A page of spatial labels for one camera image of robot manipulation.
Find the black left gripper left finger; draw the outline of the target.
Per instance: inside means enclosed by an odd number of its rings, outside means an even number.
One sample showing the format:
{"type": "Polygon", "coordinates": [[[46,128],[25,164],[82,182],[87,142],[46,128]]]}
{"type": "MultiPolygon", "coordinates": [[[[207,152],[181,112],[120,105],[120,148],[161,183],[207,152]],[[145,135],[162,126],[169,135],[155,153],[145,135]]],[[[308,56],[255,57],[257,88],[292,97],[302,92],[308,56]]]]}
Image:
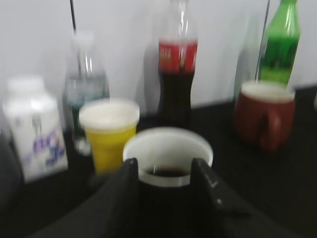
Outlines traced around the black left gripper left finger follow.
{"type": "Polygon", "coordinates": [[[74,211],[36,232],[34,238],[132,238],[139,208],[138,162],[126,160],[74,211]]]}

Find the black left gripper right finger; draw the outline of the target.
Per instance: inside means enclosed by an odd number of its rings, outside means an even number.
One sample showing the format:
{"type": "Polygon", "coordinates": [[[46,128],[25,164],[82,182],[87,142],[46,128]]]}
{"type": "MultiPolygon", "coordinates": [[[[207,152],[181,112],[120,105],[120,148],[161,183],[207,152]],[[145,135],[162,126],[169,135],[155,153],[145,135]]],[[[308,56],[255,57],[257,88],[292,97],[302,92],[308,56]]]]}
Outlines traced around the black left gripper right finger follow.
{"type": "Polygon", "coordinates": [[[199,238],[298,238],[246,203],[203,159],[191,164],[192,221],[199,238]]]}

